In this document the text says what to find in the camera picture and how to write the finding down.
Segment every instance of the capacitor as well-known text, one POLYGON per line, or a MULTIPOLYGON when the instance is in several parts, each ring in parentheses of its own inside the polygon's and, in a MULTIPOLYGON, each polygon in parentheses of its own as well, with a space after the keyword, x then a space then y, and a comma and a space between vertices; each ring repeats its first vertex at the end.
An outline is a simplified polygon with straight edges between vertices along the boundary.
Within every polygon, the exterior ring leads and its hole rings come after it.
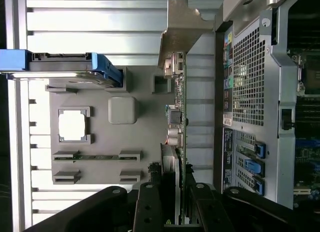
POLYGON ((178 128, 168 128, 169 138, 178 138, 179 129, 178 128))
POLYGON ((168 145, 177 146, 178 145, 178 138, 168 137, 168 145))

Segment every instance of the metal bracket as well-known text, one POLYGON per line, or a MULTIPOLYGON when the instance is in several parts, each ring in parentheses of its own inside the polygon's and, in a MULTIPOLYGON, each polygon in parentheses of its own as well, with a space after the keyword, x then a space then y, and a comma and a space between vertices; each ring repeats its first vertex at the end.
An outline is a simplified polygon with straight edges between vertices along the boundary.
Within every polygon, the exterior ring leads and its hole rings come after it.
POLYGON ((188 0, 168 0, 167 29, 161 35, 158 67, 164 68, 172 52, 188 53, 202 34, 213 29, 214 21, 203 20, 198 9, 188 7, 188 0))

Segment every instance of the screw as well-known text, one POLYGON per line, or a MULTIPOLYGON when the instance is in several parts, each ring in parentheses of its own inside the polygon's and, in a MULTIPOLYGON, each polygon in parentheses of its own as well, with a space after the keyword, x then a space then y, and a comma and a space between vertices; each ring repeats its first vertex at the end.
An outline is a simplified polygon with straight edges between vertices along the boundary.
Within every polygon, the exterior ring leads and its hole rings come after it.
POLYGON ((230 192, 235 194, 240 193, 239 190, 237 190, 236 188, 232 188, 230 192))
POLYGON ((198 183, 198 184, 196 185, 196 187, 197 187, 197 188, 204 188, 205 186, 204 186, 202 183, 198 183))

